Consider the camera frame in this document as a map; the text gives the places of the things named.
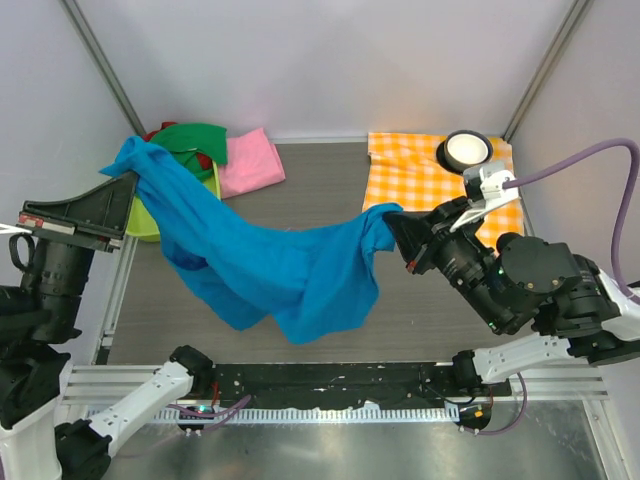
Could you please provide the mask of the orange checkered cloth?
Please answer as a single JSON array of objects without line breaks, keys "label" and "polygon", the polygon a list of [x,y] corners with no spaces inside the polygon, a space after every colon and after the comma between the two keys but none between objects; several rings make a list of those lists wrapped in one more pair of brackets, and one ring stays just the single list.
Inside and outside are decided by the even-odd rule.
[{"label": "orange checkered cloth", "polygon": [[[441,203],[465,194],[462,177],[450,173],[436,161],[436,148],[445,136],[370,132],[367,150],[370,168],[362,210],[383,203],[397,203],[406,211],[431,211]],[[492,160],[513,170],[512,146],[489,137]],[[520,201],[489,213],[477,232],[488,247],[495,247],[506,232],[524,234]]]}]

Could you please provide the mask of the black white bowl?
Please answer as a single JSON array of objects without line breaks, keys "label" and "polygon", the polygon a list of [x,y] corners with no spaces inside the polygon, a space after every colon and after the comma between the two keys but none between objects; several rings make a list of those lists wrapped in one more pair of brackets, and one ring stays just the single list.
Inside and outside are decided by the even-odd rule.
[{"label": "black white bowl", "polygon": [[448,172],[461,175],[469,168],[490,161],[493,152],[486,136],[472,130],[458,130],[438,145],[436,161]]}]

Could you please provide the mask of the blue t shirt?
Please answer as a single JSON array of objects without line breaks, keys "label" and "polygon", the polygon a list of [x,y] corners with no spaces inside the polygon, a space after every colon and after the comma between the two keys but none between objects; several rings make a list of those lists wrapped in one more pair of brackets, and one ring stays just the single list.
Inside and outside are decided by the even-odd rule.
[{"label": "blue t shirt", "polygon": [[271,316],[293,344],[362,327],[379,298],[374,260],[395,240],[376,205],[329,226],[285,231],[253,225],[164,148],[129,137],[101,174],[135,173],[161,251],[189,290],[235,330]]}]

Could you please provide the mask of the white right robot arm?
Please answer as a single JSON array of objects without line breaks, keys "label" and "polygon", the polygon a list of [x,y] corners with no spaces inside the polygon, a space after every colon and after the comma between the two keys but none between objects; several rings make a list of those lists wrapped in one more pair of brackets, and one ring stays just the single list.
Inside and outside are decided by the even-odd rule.
[{"label": "white right robot arm", "polygon": [[564,243],[507,232],[495,247],[477,237],[481,223],[457,226],[459,197],[430,212],[390,212],[390,228],[413,275],[439,271],[495,335],[530,335],[452,359],[457,391],[477,395],[524,370],[584,359],[592,366],[639,356],[639,306],[590,259]]}]

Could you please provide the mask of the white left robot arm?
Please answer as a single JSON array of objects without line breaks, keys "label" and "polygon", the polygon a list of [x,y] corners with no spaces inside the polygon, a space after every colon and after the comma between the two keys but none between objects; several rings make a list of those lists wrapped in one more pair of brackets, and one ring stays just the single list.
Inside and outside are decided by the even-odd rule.
[{"label": "white left robot arm", "polygon": [[205,397],[212,361],[177,347],[152,377],[86,420],[57,424],[60,375],[70,354],[56,346],[75,326],[97,251],[121,247],[138,176],[129,171],[70,199],[27,201],[3,225],[17,286],[1,288],[1,463],[7,479],[100,479],[112,458],[169,403]]}]

